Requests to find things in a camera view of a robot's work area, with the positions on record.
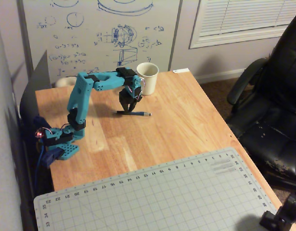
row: baseboard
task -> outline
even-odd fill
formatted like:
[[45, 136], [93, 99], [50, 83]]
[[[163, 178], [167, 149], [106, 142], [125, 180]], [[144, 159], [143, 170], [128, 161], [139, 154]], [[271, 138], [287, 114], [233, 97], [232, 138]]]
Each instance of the baseboard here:
[[209, 82], [226, 80], [230, 78], [238, 78], [243, 72], [244, 72], [244, 69], [238, 69], [238, 70], [225, 71], [225, 72], [214, 73], [214, 74], [203, 75], [203, 76], [195, 76], [195, 79], [197, 79], [197, 82], [199, 84], [209, 83]]

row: window frame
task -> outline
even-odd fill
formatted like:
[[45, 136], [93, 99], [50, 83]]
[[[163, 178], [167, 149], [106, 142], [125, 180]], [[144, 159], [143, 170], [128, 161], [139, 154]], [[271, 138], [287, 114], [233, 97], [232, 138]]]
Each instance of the window frame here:
[[204, 18], [204, 13], [202, 12], [204, 12], [204, 10], [206, 9], [207, 1], [208, 0], [199, 1], [196, 20], [190, 43], [190, 49], [243, 41], [252, 41], [257, 39], [269, 39], [280, 37], [283, 34], [284, 30], [287, 28], [287, 25], [284, 25], [276, 26], [274, 28], [267, 27], [200, 37], [199, 35], [201, 31], [202, 21]]

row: black office chair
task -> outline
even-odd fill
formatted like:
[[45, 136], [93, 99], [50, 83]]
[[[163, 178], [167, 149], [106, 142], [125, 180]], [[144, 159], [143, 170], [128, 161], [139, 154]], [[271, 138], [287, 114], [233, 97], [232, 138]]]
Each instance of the black office chair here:
[[[254, 87], [243, 98], [248, 84]], [[226, 122], [268, 183], [296, 190], [296, 17], [270, 58], [254, 61], [227, 100], [233, 108]]]

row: chair backrest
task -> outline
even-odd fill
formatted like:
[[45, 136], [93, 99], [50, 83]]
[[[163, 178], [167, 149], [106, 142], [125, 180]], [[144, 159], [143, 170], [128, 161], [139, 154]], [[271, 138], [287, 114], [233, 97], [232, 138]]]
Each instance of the chair backrest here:
[[296, 112], [296, 17], [274, 48], [258, 91]]

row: cutting mat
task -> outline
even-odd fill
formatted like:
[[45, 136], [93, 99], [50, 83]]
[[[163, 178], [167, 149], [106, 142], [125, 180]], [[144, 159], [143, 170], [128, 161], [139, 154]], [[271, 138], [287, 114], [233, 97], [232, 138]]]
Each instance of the cutting mat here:
[[265, 230], [275, 207], [233, 148], [41, 195], [39, 231]]

